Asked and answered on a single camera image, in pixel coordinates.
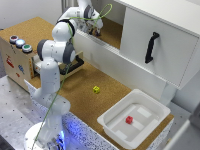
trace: white cabinet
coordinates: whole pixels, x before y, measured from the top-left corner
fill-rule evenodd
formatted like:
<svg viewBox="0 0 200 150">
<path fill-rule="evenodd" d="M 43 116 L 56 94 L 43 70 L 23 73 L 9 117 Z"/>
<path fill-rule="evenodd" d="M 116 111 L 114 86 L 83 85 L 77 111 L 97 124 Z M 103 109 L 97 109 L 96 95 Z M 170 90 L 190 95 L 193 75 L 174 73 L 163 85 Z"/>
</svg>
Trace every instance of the white cabinet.
<svg viewBox="0 0 200 150">
<path fill-rule="evenodd" d="M 159 37 L 153 40 L 154 45 L 150 48 L 154 32 Z M 189 70 L 198 40 L 198 36 L 127 7 L 120 54 L 181 88 L 183 83 L 188 82 L 183 79 L 191 78 L 184 78 L 184 75 Z M 145 63 L 147 49 L 149 52 L 152 50 L 153 60 L 149 63 Z"/>
</svg>

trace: robotic arm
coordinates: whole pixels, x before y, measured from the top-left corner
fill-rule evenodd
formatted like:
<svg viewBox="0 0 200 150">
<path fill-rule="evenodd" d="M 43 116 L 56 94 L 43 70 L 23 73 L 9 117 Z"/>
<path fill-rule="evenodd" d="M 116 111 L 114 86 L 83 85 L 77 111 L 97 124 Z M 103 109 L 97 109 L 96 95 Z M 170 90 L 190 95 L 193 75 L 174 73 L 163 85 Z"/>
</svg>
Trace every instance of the robotic arm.
<svg viewBox="0 0 200 150">
<path fill-rule="evenodd" d="M 101 19 L 98 21 L 83 19 L 96 19 L 99 17 L 99 13 L 94 10 L 91 0 L 77 1 L 79 7 L 67 8 L 59 18 L 52 31 L 54 41 L 42 40 L 37 47 L 39 58 L 42 61 L 40 72 L 41 88 L 36 90 L 33 99 L 47 108 L 50 107 L 56 92 L 60 88 L 58 62 L 70 64 L 75 59 L 75 49 L 70 39 L 75 35 L 77 28 L 81 28 L 84 32 L 89 32 L 92 26 L 95 25 L 99 34 L 100 29 L 103 27 Z M 34 149 L 54 150 L 55 147 L 59 146 L 60 150 L 65 150 L 64 142 L 59 144 L 59 142 L 55 143 L 55 141 L 63 140 L 58 140 L 63 130 L 62 115 L 68 113 L 69 109 L 70 102 L 58 95 L 42 126 Z"/>
</svg>

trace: red cube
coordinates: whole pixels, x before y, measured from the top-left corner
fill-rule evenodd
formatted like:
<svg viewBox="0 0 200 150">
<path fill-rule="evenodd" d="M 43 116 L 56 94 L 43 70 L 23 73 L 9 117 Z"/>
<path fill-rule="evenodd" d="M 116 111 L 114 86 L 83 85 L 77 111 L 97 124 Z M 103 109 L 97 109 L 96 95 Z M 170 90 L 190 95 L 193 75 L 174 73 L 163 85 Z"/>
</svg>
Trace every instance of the red cube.
<svg viewBox="0 0 200 150">
<path fill-rule="evenodd" d="M 126 118 L 126 123 L 131 124 L 132 122 L 133 122 L 133 117 L 128 116 L 128 117 Z"/>
</svg>

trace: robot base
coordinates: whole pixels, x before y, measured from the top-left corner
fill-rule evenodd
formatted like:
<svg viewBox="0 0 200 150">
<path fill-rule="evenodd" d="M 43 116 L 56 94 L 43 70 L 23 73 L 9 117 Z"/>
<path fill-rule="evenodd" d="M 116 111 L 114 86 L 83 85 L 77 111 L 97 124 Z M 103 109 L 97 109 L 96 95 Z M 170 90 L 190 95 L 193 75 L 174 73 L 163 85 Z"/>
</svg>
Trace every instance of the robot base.
<svg viewBox="0 0 200 150">
<path fill-rule="evenodd" d="M 24 150 L 32 150 L 35 137 L 37 136 L 37 133 L 41 125 L 42 125 L 42 122 L 35 124 L 26 132 L 25 137 L 24 137 Z M 39 142 L 36 142 L 33 150 L 49 150 L 49 148 L 47 146 L 42 148 L 42 145 Z"/>
</svg>

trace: door handle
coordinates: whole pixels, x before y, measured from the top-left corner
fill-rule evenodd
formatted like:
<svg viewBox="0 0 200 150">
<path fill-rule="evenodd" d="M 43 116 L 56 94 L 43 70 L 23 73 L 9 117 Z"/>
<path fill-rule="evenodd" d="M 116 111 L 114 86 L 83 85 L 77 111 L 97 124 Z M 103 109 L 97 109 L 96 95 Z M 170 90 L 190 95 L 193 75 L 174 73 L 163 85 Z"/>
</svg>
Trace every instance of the door handle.
<svg viewBox="0 0 200 150">
<path fill-rule="evenodd" d="M 151 39 L 149 41 L 147 54 L 146 54 L 146 57 L 145 57 L 145 63 L 146 64 L 150 63 L 153 60 L 153 57 L 151 56 L 151 54 L 152 54 L 152 51 L 153 51 L 154 40 L 157 39 L 158 37 L 160 37 L 160 35 L 156 32 L 153 32 L 153 36 L 151 37 Z"/>
</svg>

